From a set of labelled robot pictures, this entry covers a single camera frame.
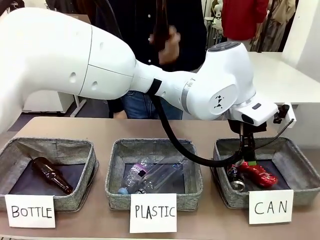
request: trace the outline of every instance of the blue jeans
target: blue jeans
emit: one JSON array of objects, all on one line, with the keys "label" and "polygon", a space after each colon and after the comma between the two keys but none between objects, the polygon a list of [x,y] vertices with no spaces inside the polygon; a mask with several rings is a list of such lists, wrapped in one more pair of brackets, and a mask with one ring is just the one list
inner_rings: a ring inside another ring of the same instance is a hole
[{"label": "blue jeans", "polygon": [[[142,92],[129,91],[122,97],[122,103],[128,119],[159,119],[150,97]],[[161,104],[169,120],[182,119],[183,112],[180,109],[170,105],[163,98]]]}]

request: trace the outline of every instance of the plastic sign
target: plastic sign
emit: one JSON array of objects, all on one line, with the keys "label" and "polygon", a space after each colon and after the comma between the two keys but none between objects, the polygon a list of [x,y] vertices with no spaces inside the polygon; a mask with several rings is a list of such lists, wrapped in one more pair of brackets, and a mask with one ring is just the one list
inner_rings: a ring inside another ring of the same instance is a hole
[{"label": "plastic sign", "polygon": [[293,190],[249,192],[249,224],[291,222]]},{"label": "plastic sign", "polygon": [[130,233],[177,232],[177,194],[132,194]]},{"label": "plastic sign", "polygon": [[55,228],[54,196],[5,195],[9,226]]}]

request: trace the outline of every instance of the storage bin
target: storage bin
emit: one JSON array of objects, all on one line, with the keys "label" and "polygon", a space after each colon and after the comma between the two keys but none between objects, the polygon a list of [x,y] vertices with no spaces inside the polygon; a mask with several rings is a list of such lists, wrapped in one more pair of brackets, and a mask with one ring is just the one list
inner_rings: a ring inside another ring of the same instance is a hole
[{"label": "storage bin", "polygon": [[[57,165],[73,186],[69,195],[35,175],[16,142],[32,148],[32,158],[46,157]],[[93,144],[86,140],[18,137],[10,140],[0,152],[0,211],[6,210],[6,194],[49,195],[55,211],[78,211],[83,205],[99,163]]]},{"label": "storage bin", "polygon": [[[196,154],[195,146],[188,140],[179,140],[189,151]],[[169,139],[120,139],[113,145],[108,173],[105,180],[105,192],[109,206],[112,210],[129,210],[131,204],[130,195],[117,194],[121,182],[127,171],[139,159],[150,158],[155,164],[164,157],[179,155],[185,158],[174,148]],[[198,206],[198,199],[203,191],[203,179],[200,166],[190,160],[183,164],[182,183],[175,181],[177,193],[177,210],[194,211]]]},{"label": "storage bin", "polygon": [[[261,146],[272,138],[255,138],[255,145]],[[221,161],[230,157],[239,149],[238,138],[219,139],[213,151],[213,159]],[[278,177],[278,184],[266,190],[292,189],[294,192],[293,206],[310,205],[320,191],[320,176],[303,155],[297,145],[290,139],[279,137],[271,144],[255,151],[258,164],[267,172]],[[236,192],[232,189],[224,168],[211,169],[214,174],[218,189],[229,208],[248,208],[249,191],[263,191],[249,180],[245,179],[246,190]]]}]

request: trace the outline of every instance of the red coat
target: red coat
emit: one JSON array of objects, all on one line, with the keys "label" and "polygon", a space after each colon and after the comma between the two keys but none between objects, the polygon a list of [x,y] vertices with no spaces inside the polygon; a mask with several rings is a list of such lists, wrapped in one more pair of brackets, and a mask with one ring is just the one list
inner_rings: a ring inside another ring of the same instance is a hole
[{"label": "red coat", "polygon": [[223,35],[242,41],[252,39],[257,24],[266,19],[269,0],[223,0],[221,13]]}]

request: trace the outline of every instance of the black jacket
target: black jacket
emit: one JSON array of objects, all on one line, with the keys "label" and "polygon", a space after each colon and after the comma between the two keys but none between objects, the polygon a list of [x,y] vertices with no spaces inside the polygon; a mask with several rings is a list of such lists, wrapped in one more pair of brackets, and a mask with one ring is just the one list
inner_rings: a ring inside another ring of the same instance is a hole
[{"label": "black jacket", "polygon": [[[137,60],[165,71],[192,71],[205,60],[207,30],[201,0],[167,0],[168,24],[181,35],[177,61],[159,65],[158,52],[149,43],[156,22],[156,0],[109,0],[122,39],[131,47]],[[105,29],[103,11],[98,9],[96,27]],[[120,99],[108,101],[113,113],[123,110]]]}]

